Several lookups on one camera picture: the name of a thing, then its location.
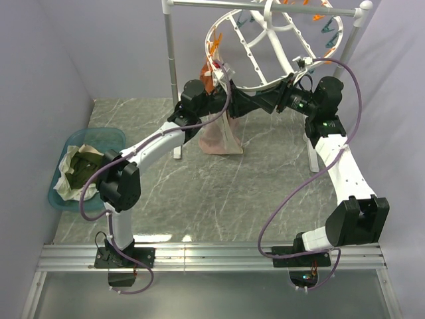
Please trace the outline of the pink underwear white waistband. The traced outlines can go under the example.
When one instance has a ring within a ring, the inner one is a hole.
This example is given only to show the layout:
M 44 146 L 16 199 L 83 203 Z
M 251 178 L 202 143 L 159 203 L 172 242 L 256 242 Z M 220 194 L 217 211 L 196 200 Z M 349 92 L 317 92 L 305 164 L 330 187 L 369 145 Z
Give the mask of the pink underwear white waistband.
M 235 135 L 238 120 L 224 113 L 219 119 L 207 124 L 201 132 L 199 147 L 207 155 L 243 154 L 241 141 Z

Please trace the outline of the orange underwear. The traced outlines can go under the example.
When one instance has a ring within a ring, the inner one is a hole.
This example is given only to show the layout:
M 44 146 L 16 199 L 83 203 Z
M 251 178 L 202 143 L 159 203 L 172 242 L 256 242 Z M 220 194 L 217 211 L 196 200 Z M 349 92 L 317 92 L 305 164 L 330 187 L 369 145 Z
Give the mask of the orange underwear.
M 211 94 L 215 91 L 215 86 L 213 82 L 213 72 L 211 70 L 211 66 L 208 60 L 206 61 L 206 63 L 204 63 L 201 69 L 199 79 L 204 84 L 207 94 Z

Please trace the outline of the white oval clip hanger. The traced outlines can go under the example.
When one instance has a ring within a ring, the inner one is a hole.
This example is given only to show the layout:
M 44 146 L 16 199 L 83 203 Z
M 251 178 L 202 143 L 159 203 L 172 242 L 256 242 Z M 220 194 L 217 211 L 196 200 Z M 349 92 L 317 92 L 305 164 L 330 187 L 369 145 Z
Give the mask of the white oval clip hanger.
M 223 16 L 221 16 L 209 29 L 206 39 L 205 39 L 205 54 L 206 58 L 212 66 L 213 60 L 220 59 L 219 46 L 222 40 L 222 35 L 216 34 L 217 27 L 220 26 L 221 23 L 228 21 L 233 26 L 233 31 L 237 34 L 240 44 L 243 46 L 246 56 L 248 57 L 250 63 L 252 64 L 255 73 L 258 75 L 260 79 L 260 84 L 258 86 L 241 86 L 240 89 L 244 92 L 254 92 L 262 89 L 270 88 L 273 85 L 277 84 L 281 79 L 285 78 L 289 74 L 293 73 L 296 75 L 297 70 L 294 70 L 291 62 L 288 60 L 286 56 L 286 52 L 284 47 L 281 44 L 280 39 L 278 38 L 278 33 L 283 33 L 287 31 L 291 31 L 297 37 L 298 41 L 305 49 L 307 53 L 307 57 L 311 57 L 313 59 L 316 58 L 315 53 L 311 49 L 310 44 L 304 39 L 301 31 L 296 27 L 294 20 L 288 13 L 283 13 L 283 18 L 286 20 L 287 24 L 284 26 L 274 26 L 272 24 L 272 12 L 270 10 L 273 1 L 266 1 L 266 13 L 260 13 L 259 11 L 251 11 L 248 19 L 243 21 L 240 20 L 241 14 L 243 14 L 242 9 L 235 9 L 227 12 Z M 262 28 L 261 32 L 257 37 L 251 41 L 247 41 L 241 32 L 242 26 L 247 23 L 258 23 L 258 25 Z M 253 55 L 252 49 L 259 45 L 262 39 L 268 39 L 274 51 L 274 54 L 282 68 L 283 75 L 278 77 L 275 80 L 267 80 L 264 76 L 260 65 L 257 63 L 255 56 Z M 313 68 L 318 65 L 317 62 L 314 62 L 308 73 L 313 72 Z

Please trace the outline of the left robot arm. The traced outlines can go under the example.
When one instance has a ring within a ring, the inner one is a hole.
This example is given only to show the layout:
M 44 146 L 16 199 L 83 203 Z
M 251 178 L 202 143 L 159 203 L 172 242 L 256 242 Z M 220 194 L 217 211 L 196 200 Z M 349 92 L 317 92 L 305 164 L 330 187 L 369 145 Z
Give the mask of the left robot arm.
M 199 146 L 205 154 L 241 154 L 242 144 L 234 133 L 236 121 L 257 109 L 272 112 L 274 107 L 266 95 L 257 92 L 251 96 L 233 81 L 207 86 L 202 80 L 190 80 L 160 129 L 132 147 L 104 155 L 96 187 L 108 218 L 105 250 L 117 266 L 126 267 L 137 260 L 130 211 L 141 195 L 140 177 L 172 148 L 183 146 L 201 130 Z

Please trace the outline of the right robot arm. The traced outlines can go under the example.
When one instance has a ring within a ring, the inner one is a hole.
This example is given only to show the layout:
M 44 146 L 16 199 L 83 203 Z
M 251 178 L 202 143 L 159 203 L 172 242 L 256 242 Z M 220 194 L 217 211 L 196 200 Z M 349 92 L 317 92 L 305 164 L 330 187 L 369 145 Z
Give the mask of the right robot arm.
M 305 115 L 306 137 L 325 166 L 316 176 L 328 173 L 337 208 L 324 226 L 299 234 L 283 252 L 260 251 L 266 258 L 293 259 L 305 266 L 331 249 L 377 243 L 380 239 L 390 205 L 368 185 L 350 150 L 351 136 L 337 115 L 342 91 L 343 83 L 333 76 L 323 77 L 313 92 L 298 89 L 292 82 L 286 85 L 280 105 Z

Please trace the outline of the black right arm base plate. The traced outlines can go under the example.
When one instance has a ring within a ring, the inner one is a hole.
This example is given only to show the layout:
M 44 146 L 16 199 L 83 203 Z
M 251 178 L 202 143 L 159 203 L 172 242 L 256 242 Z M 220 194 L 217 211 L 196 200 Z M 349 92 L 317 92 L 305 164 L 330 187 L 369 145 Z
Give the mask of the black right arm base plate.
M 293 253 L 292 246 L 273 246 L 271 250 L 271 254 L 274 256 L 284 256 Z M 315 253 L 290 259 L 273 258 L 272 264 L 274 268 L 311 268 L 312 266 L 327 267 L 331 266 L 331 258 L 328 253 Z

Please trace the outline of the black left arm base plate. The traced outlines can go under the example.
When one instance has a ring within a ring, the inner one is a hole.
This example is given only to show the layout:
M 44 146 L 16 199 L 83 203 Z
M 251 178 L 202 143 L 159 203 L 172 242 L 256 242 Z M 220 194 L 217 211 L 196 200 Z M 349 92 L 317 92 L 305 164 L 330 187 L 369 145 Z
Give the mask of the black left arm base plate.
M 155 249 L 152 247 L 143 248 L 136 247 L 131 249 L 129 252 L 125 252 L 125 254 L 137 260 L 149 268 L 153 267 L 155 260 Z M 121 256 L 117 253 L 114 248 L 107 249 L 105 247 L 100 247 L 96 252 L 96 258 L 94 261 L 94 268 L 98 269 L 115 269 L 115 268 L 140 268 L 140 266 Z

